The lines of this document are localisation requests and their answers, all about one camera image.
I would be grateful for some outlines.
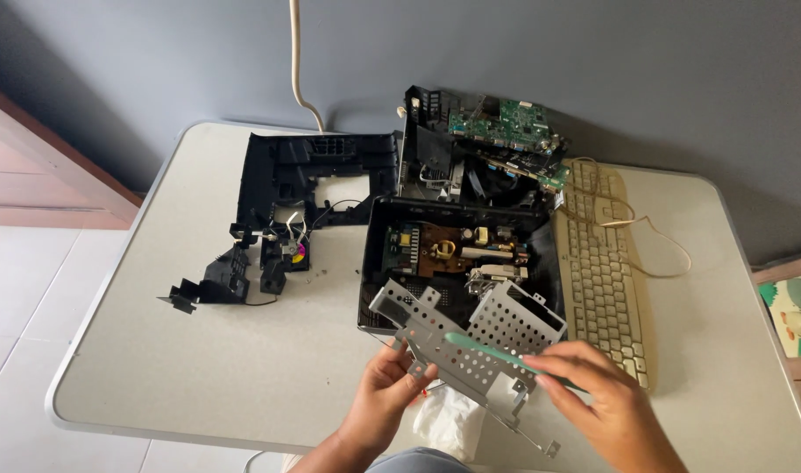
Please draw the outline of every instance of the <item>gray wall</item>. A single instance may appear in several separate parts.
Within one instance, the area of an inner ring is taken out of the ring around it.
[[[411,84],[542,102],[575,153],[712,179],[752,263],[801,251],[801,2],[301,9],[330,130],[401,127]],[[0,89],[136,190],[196,120],[315,128],[285,0],[0,0]]]

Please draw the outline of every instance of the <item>person's arm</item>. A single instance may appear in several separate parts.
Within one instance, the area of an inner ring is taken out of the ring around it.
[[[404,409],[436,379],[429,364],[417,379],[406,370],[412,358],[406,343],[384,347],[365,367],[343,425],[290,470],[291,473],[362,473],[397,434]]]
[[[561,342],[523,361],[591,393],[593,403],[588,406],[552,376],[535,377],[555,407],[611,466],[623,473],[687,473],[646,393],[604,353],[587,342]]]

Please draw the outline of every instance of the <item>hand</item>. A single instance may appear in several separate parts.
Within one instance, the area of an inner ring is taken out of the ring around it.
[[[389,447],[404,409],[436,379],[438,368],[427,365],[421,378],[407,374],[412,357],[406,340],[399,349],[383,347],[365,366],[351,410],[337,435],[343,444],[373,454]]]
[[[604,353],[584,341],[561,342],[523,361],[591,393],[593,403],[588,406],[552,376],[535,377],[555,407],[611,466],[624,473],[687,471],[660,428],[646,392]]]

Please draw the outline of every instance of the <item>keyboard cable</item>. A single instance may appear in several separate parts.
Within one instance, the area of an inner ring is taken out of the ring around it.
[[[599,166],[599,163],[596,162],[592,157],[586,157],[586,156],[584,156],[584,157],[576,157],[575,159],[572,160],[571,163],[583,162],[583,161],[592,163],[592,166],[596,169],[596,178],[598,179],[599,178],[599,168],[600,168],[600,166]],[[590,189],[577,188],[575,186],[575,184],[571,184],[571,183],[567,183],[566,185],[572,186],[574,188],[574,190],[581,190],[582,192],[588,194],[588,197],[591,198],[593,207],[595,208],[596,197],[598,197],[597,192],[596,192],[596,181],[592,181],[592,185],[591,185]],[[573,213],[572,210],[567,209],[565,205],[560,206],[558,210],[564,212],[572,220],[576,220],[576,221],[579,221],[581,223],[585,223],[585,224],[590,225],[590,226],[600,226],[600,227],[604,227],[604,228],[626,228],[627,226],[631,226],[634,223],[637,223],[639,221],[644,221],[645,220],[645,222],[649,224],[649,227],[652,229],[652,231],[654,231],[655,233],[657,233],[661,237],[664,237],[666,240],[671,242],[673,245],[677,246],[681,250],[682,253],[684,253],[684,257],[687,259],[687,268],[684,269],[683,271],[681,271],[680,273],[677,273],[677,274],[654,274],[654,273],[650,273],[650,272],[646,271],[645,269],[640,267],[637,263],[632,262],[628,258],[622,258],[621,257],[621,260],[624,259],[624,263],[630,265],[632,268],[637,269],[637,271],[639,271],[640,273],[643,273],[646,276],[649,276],[651,278],[658,278],[658,279],[677,278],[679,276],[683,276],[684,274],[687,274],[687,273],[690,272],[690,269],[692,269],[692,257],[690,256],[690,253],[686,249],[684,249],[684,247],[681,246],[679,242],[676,242],[675,240],[673,240],[672,238],[668,237],[664,233],[661,233],[657,228],[655,228],[655,224],[652,223],[652,220],[649,219],[648,215],[644,215],[644,216],[642,216],[640,218],[637,218],[637,214],[634,211],[634,207],[629,205],[628,202],[626,202],[625,200],[618,199],[617,197],[606,197],[606,196],[603,196],[603,198],[611,200],[613,202],[619,202],[620,204],[625,205],[628,208],[628,210],[631,212],[631,218],[629,220],[610,221],[610,222],[607,222],[607,223],[596,223],[595,220],[594,220],[595,219],[595,215],[593,215],[593,214],[591,214],[592,219],[588,220],[588,219],[579,217],[577,214]]]

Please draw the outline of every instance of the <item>green circuit board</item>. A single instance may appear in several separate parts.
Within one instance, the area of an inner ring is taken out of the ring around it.
[[[499,107],[494,108],[495,112],[486,113],[482,106],[484,101],[485,97],[473,111],[451,111],[448,116],[449,133],[516,151],[546,153],[551,137],[544,107],[530,102],[499,99]]]

